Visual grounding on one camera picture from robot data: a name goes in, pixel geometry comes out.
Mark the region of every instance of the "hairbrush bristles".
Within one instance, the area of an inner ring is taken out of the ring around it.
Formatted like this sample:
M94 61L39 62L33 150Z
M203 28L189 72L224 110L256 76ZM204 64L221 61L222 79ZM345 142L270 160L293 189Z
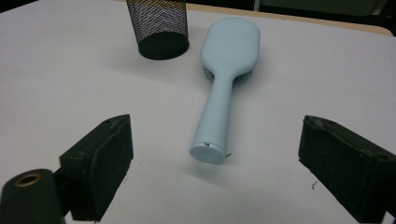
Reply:
M209 71L209 69L207 69L205 67L204 67L204 74L205 74L206 78L209 79L209 81L211 83L213 83L213 81L215 81L215 75L211 71ZM233 87L236 87L236 86L239 87L239 86L242 86L243 84L245 84L251 78L252 74L253 74L253 71L249 71L245 74L242 74L239 77L236 77L233 80Z

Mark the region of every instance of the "black mesh container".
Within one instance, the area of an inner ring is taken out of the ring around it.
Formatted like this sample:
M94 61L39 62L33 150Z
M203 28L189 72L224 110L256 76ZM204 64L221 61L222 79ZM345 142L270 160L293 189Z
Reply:
M185 0L127 0L139 52L153 60L176 58L190 46Z

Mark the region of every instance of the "table surface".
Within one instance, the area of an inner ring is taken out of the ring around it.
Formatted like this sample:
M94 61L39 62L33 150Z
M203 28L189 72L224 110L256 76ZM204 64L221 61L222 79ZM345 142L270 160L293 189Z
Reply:
M97 124L130 114L134 159L101 223L356 223L298 162L303 118L396 153L396 39L244 16L261 29L260 59L233 89L232 155L212 165L189 147L211 88L200 49L226 17L189 10L189 50L151 61L119 1L40 0L0 14L0 185L55 171Z

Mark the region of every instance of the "hairbrush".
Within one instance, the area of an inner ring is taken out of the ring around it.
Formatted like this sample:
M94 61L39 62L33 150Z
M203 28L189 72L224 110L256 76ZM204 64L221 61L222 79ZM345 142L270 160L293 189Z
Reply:
M260 29L252 21L227 18L210 26L201 59L213 86L190 149L196 160L222 163L226 158L232 89L251 76L259 51Z

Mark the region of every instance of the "hairbrush handle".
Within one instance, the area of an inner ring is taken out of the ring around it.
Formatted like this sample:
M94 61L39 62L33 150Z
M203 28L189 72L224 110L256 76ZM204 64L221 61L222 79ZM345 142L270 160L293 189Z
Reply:
M190 148L196 160L208 163L222 163L226 157L233 80L219 77L222 79L215 78Z

